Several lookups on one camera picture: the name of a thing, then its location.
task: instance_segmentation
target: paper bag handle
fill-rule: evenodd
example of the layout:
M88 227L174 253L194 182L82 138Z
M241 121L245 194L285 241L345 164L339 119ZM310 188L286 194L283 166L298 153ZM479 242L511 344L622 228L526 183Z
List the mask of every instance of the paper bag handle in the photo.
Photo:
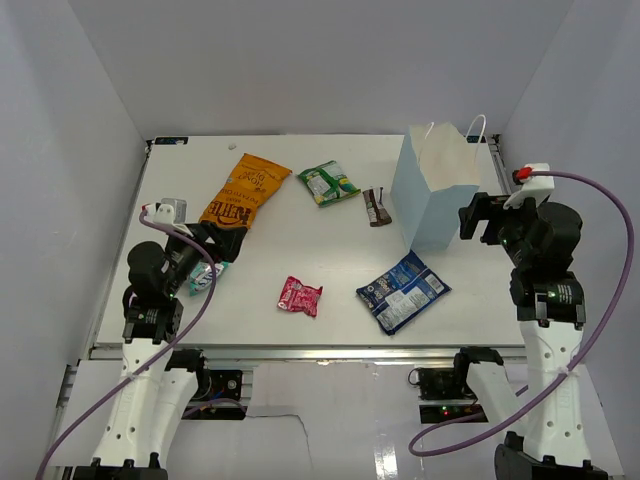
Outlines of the paper bag handle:
M422 139L422 143L420 143L420 151L418 152L418 157L416 158L416 161L418 162L418 165L420 165L420 155L422 155L422 149L424 149L424 142L427 141L427 137L431 133L431 130L433 130L433 126L435 125L435 123L436 122L431 122L429 124L429 127L427 128L427 133L424 134L424 138Z
M471 129L473 128L473 126L475 125L476 121L482 118L482 130L480 131L480 136L478 137L478 141L476 142L476 151L473 153L473 161L475 162L476 157L478 156L478 148L480 148L480 143L482 143L482 137L484 136L484 131L487 128L487 117L484 113L481 113L480 115L476 115L476 118L473 119L473 122L471 122L471 125L469 125L469 130L467 130L467 134L464 136L464 138L467 138L469 136L469 133L471 132Z

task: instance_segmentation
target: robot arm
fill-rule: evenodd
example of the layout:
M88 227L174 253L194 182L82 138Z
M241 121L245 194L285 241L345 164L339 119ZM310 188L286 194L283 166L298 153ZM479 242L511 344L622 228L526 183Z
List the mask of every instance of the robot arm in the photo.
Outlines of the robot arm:
M189 236L214 259L235 260L246 228L221 231L214 225L174 223L171 204L144 207L154 223ZM237 242L209 243L211 238ZM162 249L136 245L127 257L131 286L123 296L125 327L120 382L161 354L175 339L182 304L175 295L202 255L172 237ZM189 401L203 385L204 358L197 350L168 349L114 397L107 425L91 465L74 480L167 480L169 447Z
M525 169L548 171L549 166L533 164ZM550 177L529 177L511 197L477 193L469 207L460 210L461 238L472 238L478 221L488 220L481 241L501 245L515 266L510 292L525 343L533 396L566 370L580 348L585 323L582 287L567 271L582 220L571 208L547 202L552 190ZM478 355L473 349L463 349L459 355L456 370L478 397L492 425L522 408L501 359ZM604 472L591 467L575 375L570 374L510 430L496 452L499 480L546 478L534 473L545 469L566 474L563 478L606 478ZM571 476L578 473L583 476Z

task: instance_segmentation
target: green snack package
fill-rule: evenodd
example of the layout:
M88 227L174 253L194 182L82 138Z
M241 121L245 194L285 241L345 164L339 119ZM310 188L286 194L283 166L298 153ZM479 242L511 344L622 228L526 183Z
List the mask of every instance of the green snack package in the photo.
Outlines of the green snack package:
M360 193L360 189L349 181L335 160L308 168L298 174L298 178L311 190L313 199L320 207L326 207Z

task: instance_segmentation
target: light blue paper bag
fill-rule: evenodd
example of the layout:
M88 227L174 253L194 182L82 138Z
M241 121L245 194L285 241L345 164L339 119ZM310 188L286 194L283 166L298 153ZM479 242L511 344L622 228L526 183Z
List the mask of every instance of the light blue paper bag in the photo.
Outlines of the light blue paper bag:
M467 136L483 120L478 143ZM405 135L391 198L407 250L444 250L458 231L458 209L480 185L476 154L487 119L478 115L465 136L451 123L412 126Z

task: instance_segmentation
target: snack wrapper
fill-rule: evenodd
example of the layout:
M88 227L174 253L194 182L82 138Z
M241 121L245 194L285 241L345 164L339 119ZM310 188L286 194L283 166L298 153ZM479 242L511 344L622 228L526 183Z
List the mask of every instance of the snack wrapper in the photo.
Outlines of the snack wrapper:
M382 204L382 187L370 188L362 192L364 204L369 215L369 225L381 227L391 223L391 217Z
M245 153L200 222L212 222L223 228L251 228L258 207L280 188L290 173L286 167Z
M387 273L356 289L387 335L396 333L450 291L413 251Z
M349 181L335 160L308 168L298 174L298 178L307 185L320 207L332 205L360 193L360 189Z
M297 278L290 276L284 283L278 307L288 312L304 312L315 317L318 314L320 295L322 287L307 287Z
M216 279L220 278L229 266L228 262L216 263ZM209 262L198 262L193 271L189 274L189 296L199 294L207 290L213 282L213 270Z

